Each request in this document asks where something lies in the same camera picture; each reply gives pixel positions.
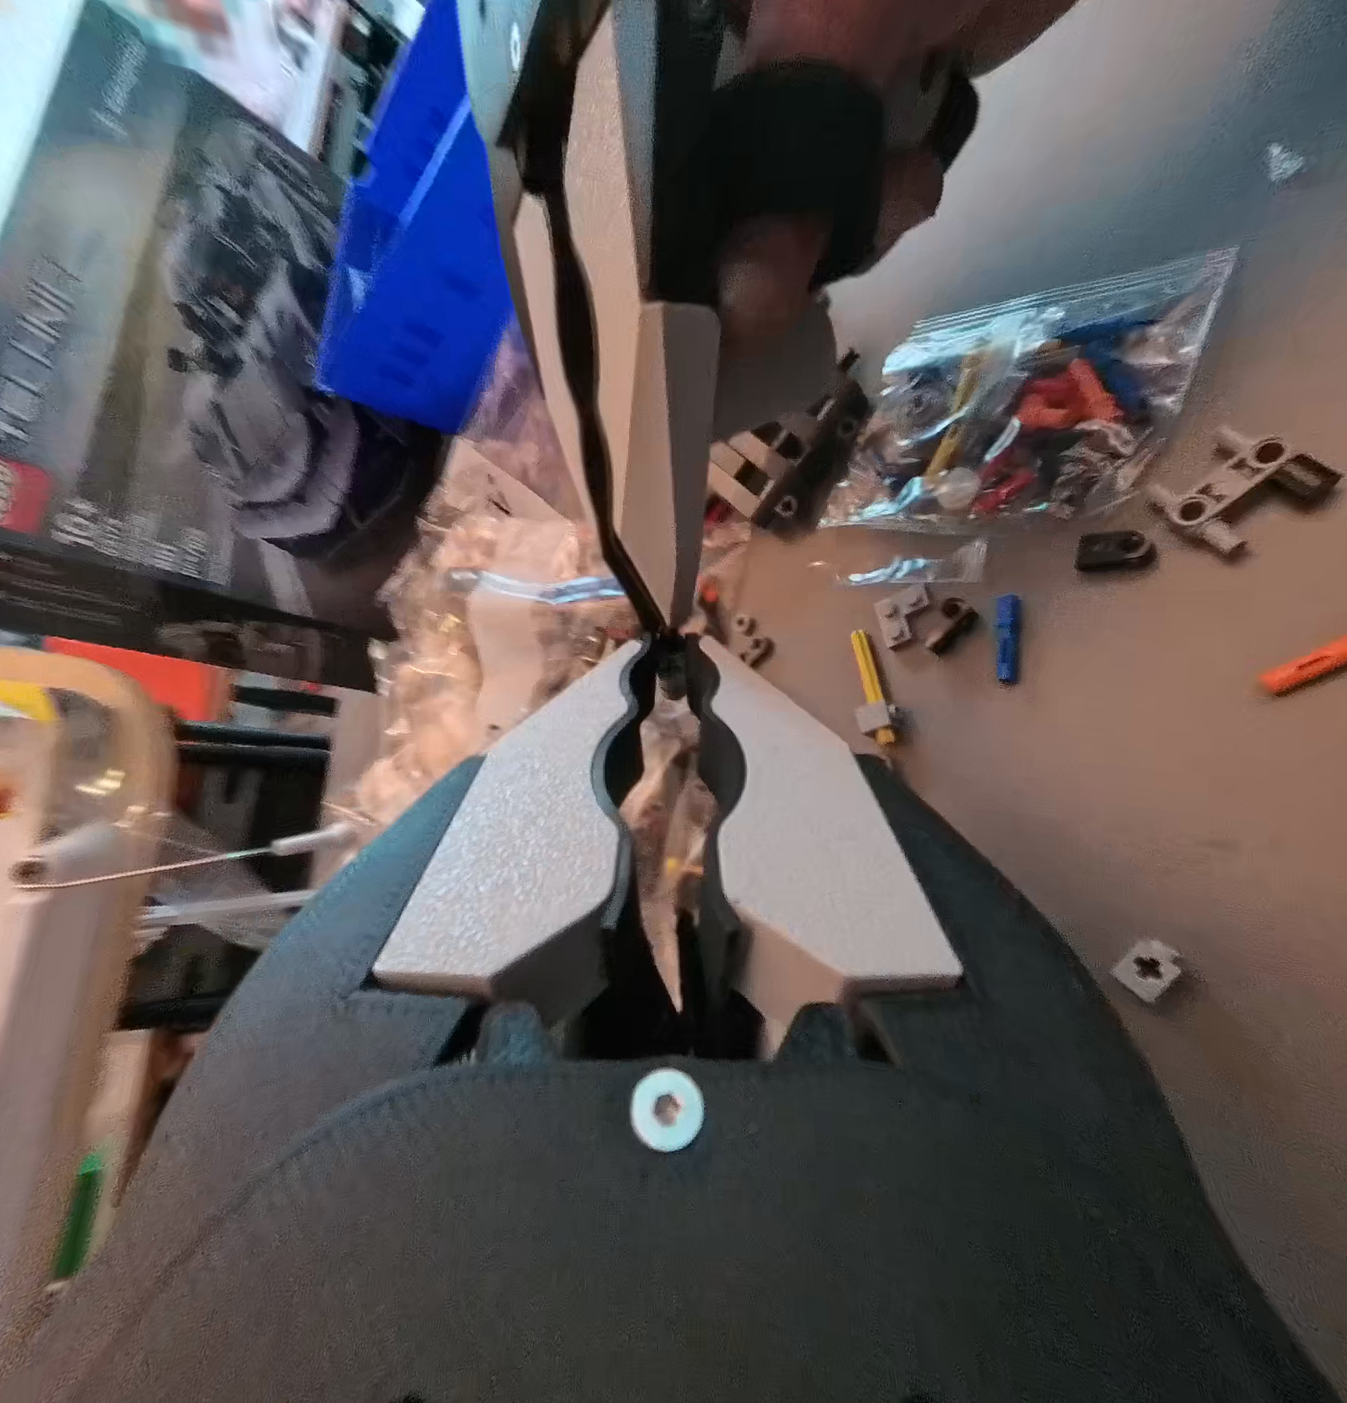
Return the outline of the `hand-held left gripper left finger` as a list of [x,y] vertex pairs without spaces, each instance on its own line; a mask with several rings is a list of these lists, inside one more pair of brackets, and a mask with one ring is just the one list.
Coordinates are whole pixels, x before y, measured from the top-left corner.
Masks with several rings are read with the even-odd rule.
[[628,641],[477,761],[373,962],[377,986],[580,1014],[635,898],[621,806],[643,775],[643,645]]

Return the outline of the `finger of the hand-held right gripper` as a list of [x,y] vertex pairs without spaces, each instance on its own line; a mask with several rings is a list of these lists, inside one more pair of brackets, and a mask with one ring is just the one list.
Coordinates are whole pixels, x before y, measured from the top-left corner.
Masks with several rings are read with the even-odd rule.
[[613,462],[597,410],[597,329],[556,163],[536,186],[511,148],[491,150],[491,196],[511,302],[543,394],[576,503],[643,633],[667,633],[665,609],[613,523]]
[[562,159],[593,299],[611,516],[665,623],[691,610],[717,389],[717,315],[653,291],[657,2],[611,2],[576,62]]

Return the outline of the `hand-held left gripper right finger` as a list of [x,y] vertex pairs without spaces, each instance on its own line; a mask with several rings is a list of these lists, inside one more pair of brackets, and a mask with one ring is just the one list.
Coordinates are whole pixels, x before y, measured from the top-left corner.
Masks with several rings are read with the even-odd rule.
[[956,955],[861,756],[722,645],[686,646],[698,773],[716,799],[700,936],[772,1052],[805,1006],[946,991]]

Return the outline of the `small grey lego assembly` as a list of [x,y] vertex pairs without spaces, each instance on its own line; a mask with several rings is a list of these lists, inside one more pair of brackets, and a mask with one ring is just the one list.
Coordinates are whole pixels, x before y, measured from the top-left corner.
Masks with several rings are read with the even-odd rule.
[[864,628],[850,631],[854,665],[858,672],[861,704],[855,706],[855,730],[874,741],[878,748],[891,748],[904,725],[902,707],[888,697],[870,638]]

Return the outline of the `pile of clear lego bags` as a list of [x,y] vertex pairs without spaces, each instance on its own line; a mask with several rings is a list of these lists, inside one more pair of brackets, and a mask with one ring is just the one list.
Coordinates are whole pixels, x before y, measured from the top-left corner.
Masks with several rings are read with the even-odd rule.
[[[348,794],[368,836],[445,778],[460,790],[458,811],[496,741],[633,638],[628,601],[576,523],[516,329],[501,341],[380,601],[396,638],[373,650],[377,747]],[[421,840],[418,874],[449,817]]]

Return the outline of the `dark grey lego chassis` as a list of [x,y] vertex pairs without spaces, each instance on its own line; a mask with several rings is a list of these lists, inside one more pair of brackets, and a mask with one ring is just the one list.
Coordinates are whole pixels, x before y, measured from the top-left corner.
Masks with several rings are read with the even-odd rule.
[[870,417],[850,347],[833,387],[805,412],[716,442],[708,466],[708,509],[717,507],[753,529],[795,540],[812,531]]

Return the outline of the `small light grey lego cube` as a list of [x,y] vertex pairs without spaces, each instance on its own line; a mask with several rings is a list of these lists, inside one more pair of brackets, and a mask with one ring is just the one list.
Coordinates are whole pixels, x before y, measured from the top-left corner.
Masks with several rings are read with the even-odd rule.
[[1185,972],[1183,959],[1172,945],[1162,940],[1136,940],[1123,955],[1120,955],[1109,974],[1136,1003],[1152,1006],[1183,978]]

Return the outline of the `dark lego set box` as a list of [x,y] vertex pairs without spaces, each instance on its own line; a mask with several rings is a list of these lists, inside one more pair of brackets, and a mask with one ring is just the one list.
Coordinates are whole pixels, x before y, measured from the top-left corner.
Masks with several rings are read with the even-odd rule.
[[68,17],[0,226],[0,628],[371,693],[442,439],[321,389],[341,185]]

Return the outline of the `orange lego pin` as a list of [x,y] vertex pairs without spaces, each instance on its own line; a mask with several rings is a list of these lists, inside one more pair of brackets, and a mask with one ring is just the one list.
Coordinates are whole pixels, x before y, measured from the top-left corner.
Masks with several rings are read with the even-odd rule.
[[1256,686],[1268,696],[1291,696],[1296,691],[1304,691],[1306,686],[1314,686],[1345,669],[1347,669],[1347,631],[1338,638],[1327,641],[1304,658],[1296,658],[1291,663],[1282,663],[1261,672],[1256,678]]

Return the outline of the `grey double-hole lego connector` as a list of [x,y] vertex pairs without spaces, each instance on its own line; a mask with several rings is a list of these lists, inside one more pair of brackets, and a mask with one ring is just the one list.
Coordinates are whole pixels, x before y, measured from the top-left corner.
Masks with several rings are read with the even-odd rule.
[[1345,483],[1341,470],[1293,447],[1286,437],[1219,430],[1214,453],[1214,466],[1190,489],[1172,491],[1152,483],[1143,497],[1175,537],[1222,560],[1246,550],[1236,523],[1259,500],[1278,497],[1297,509],[1315,509]]

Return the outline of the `person's right hand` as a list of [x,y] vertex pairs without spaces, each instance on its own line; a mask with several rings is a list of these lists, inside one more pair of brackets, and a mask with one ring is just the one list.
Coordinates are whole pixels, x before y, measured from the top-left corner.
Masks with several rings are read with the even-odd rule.
[[[1074,2],[734,2],[749,69],[776,62],[827,62],[888,94],[923,62],[956,56],[969,77],[1011,62],[1053,29]],[[929,150],[884,159],[870,268],[939,207],[943,166]],[[735,228],[717,253],[722,343],[745,347],[782,338],[815,302],[815,265],[826,253],[822,217],[798,212]]]

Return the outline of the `blue plastic bin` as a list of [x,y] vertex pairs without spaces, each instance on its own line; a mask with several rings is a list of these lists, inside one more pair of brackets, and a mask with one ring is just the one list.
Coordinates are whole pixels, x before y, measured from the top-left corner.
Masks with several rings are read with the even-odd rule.
[[389,219],[404,219],[445,166],[470,163],[470,148],[486,154],[470,113],[460,14],[463,2],[426,6],[373,111],[353,191]]
[[455,434],[511,318],[487,154],[467,97],[391,135],[341,199],[313,382]]

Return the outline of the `small empty zip bag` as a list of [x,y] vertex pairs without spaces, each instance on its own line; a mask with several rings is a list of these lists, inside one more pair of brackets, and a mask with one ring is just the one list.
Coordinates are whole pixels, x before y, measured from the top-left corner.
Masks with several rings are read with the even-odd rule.
[[975,585],[983,577],[988,541],[971,537],[946,554],[893,554],[884,564],[849,569],[833,560],[809,560],[806,569],[833,587],[943,587]]

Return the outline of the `small zip bag of pins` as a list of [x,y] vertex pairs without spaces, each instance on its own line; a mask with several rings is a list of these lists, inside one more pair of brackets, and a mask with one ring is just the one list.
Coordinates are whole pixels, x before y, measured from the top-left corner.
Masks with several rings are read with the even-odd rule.
[[1172,437],[1238,249],[923,319],[818,529],[994,535],[1126,500]]

